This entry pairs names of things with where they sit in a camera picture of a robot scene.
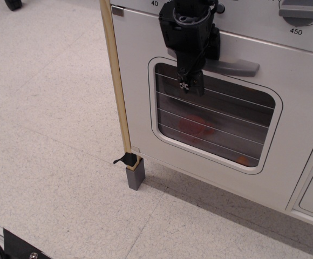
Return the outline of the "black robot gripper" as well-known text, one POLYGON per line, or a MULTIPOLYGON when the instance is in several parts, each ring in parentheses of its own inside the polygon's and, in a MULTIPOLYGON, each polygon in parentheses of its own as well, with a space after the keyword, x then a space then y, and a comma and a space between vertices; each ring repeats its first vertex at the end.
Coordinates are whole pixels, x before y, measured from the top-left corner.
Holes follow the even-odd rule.
MULTIPOLYGON (((220 59, 220 30, 213 24, 215 5, 163 5, 159 24, 167 48, 202 53, 211 60, 220 59)), ((185 93, 203 96, 202 70, 177 76, 185 93)))

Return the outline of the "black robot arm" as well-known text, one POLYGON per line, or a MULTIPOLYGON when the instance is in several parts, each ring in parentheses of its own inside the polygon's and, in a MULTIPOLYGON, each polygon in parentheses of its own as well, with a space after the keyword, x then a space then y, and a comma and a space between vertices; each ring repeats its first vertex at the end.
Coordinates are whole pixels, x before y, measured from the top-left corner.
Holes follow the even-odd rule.
POLYGON ((218 1, 169 1, 159 12, 166 47, 177 62, 179 86, 186 93, 204 95, 202 69, 206 60, 220 58, 220 30, 213 20, 218 1))

